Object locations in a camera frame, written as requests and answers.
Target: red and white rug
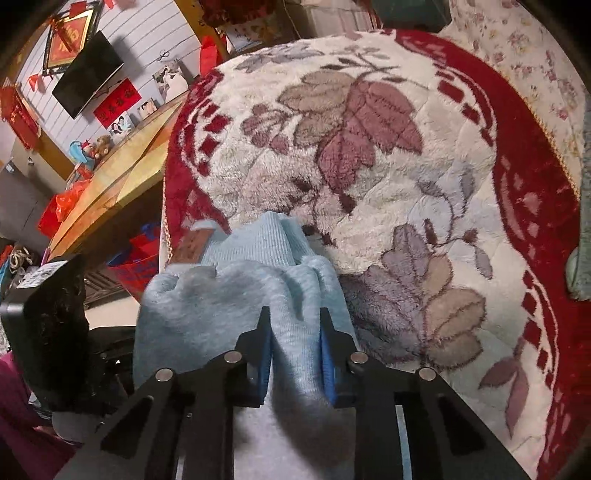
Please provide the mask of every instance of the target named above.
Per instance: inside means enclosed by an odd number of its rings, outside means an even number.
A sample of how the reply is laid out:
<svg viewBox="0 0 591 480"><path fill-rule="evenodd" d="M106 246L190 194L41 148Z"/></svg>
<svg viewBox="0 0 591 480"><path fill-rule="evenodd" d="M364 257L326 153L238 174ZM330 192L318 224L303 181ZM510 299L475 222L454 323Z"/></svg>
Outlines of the red and white rug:
<svg viewBox="0 0 591 480"><path fill-rule="evenodd" d="M591 401L591 306L564 283L578 204L500 74L390 30L225 63L171 138L169 252L197 219L231 230L266 210L332 260L363 348L438 370L532 478L554 477Z"/></svg>

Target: floor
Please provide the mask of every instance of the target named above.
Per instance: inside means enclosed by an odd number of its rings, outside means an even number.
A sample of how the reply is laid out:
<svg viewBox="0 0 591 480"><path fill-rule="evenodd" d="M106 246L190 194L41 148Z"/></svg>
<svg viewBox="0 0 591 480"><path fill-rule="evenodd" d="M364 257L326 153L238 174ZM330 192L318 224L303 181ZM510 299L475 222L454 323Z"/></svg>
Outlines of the floor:
<svg viewBox="0 0 591 480"><path fill-rule="evenodd" d="M114 300L86 311L90 328L135 325L139 303L133 297Z"/></svg>

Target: wall-mounted tv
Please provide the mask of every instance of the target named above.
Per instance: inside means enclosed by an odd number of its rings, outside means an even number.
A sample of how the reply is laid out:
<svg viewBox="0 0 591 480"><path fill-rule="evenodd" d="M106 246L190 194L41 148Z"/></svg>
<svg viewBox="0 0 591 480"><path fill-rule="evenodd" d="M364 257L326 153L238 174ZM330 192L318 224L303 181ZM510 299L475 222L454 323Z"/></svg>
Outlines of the wall-mounted tv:
<svg viewBox="0 0 591 480"><path fill-rule="evenodd" d="M123 60L102 32L97 32L76 56L53 89L53 96L72 117L84 110Z"/></svg>

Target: teddy bear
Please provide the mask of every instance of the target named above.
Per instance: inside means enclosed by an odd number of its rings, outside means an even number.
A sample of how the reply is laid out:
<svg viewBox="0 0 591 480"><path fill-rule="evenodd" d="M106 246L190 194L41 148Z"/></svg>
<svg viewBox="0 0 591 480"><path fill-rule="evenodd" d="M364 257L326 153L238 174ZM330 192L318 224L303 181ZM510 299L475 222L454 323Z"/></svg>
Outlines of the teddy bear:
<svg viewBox="0 0 591 480"><path fill-rule="evenodd" d="M103 135L96 139L95 159L102 160L111 151L111 138L109 135Z"/></svg>

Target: blue cloth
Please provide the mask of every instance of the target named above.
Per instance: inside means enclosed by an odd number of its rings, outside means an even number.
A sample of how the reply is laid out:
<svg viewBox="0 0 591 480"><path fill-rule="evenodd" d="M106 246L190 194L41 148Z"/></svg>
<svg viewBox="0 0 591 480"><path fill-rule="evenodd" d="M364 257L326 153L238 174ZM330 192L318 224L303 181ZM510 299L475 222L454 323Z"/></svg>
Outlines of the blue cloth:
<svg viewBox="0 0 591 480"><path fill-rule="evenodd" d="M72 163L74 165L82 163L90 171L93 171L95 169L95 159L88 158L86 155L84 155L84 151L82 150L82 144L80 142L72 142L70 144L70 155L72 156Z"/></svg>
<svg viewBox="0 0 591 480"><path fill-rule="evenodd" d="M265 213L227 236L213 228L201 263L171 265L142 298L134 380L159 368L202 367L234 347L269 306L274 335L265 405L235 415L235 478L353 478L353 410L334 410L323 393L321 307L335 328L354 336L329 260L316 255L294 219Z"/></svg>

